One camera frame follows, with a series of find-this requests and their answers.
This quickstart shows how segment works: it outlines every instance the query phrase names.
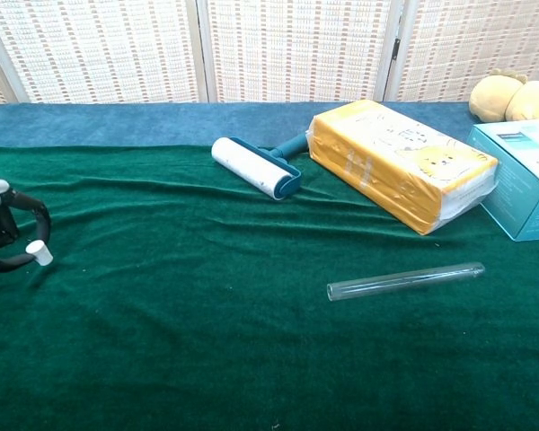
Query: white and teal box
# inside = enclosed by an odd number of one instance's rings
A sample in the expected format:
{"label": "white and teal box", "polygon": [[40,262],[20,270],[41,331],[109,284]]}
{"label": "white and teal box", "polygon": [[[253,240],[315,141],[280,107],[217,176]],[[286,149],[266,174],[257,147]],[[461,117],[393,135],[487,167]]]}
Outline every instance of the white and teal box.
{"label": "white and teal box", "polygon": [[476,124],[467,144],[499,160],[482,206],[512,240],[539,240],[539,119]]}

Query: clear glass tube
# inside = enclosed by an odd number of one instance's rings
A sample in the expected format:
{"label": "clear glass tube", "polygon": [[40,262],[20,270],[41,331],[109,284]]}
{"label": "clear glass tube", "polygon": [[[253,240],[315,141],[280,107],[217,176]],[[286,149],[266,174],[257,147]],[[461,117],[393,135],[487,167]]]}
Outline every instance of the clear glass tube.
{"label": "clear glass tube", "polygon": [[330,283],[327,285],[327,295],[330,301],[339,301],[340,299],[394,292],[410,287],[474,278],[484,272],[485,267],[480,262],[460,263],[446,267],[420,269],[386,276]]}

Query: plush toy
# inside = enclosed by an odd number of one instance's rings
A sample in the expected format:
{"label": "plush toy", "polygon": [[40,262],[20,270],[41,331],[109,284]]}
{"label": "plush toy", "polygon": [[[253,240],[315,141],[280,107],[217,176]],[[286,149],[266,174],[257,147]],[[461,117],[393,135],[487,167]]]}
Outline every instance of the plush toy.
{"label": "plush toy", "polygon": [[473,88],[469,111],[485,123],[539,119],[539,81],[495,69]]}

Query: white cap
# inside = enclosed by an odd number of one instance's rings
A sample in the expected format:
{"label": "white cap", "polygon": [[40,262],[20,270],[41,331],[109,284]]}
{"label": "white cap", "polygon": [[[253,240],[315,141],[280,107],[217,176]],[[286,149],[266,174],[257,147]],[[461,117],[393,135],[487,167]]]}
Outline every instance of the white cap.
{"label": "white cap", "polygon": [[26,252],[32,254],[42,267],[45,267],[54,259],[50,250],[48,250],[48,246],[42,240],[32,241],[26,247]]}

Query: plastic wrapped package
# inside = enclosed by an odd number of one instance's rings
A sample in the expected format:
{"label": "plastic wrapped package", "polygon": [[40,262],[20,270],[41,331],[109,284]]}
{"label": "plastic wrapped package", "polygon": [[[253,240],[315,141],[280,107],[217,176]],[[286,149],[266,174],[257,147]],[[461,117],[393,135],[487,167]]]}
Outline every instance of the plastic wrapped package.
{"label": "plastic wrapped package", "polygon": [[314,117],[311,158],[419,234],[478,205],[496,158],[374,101]]}

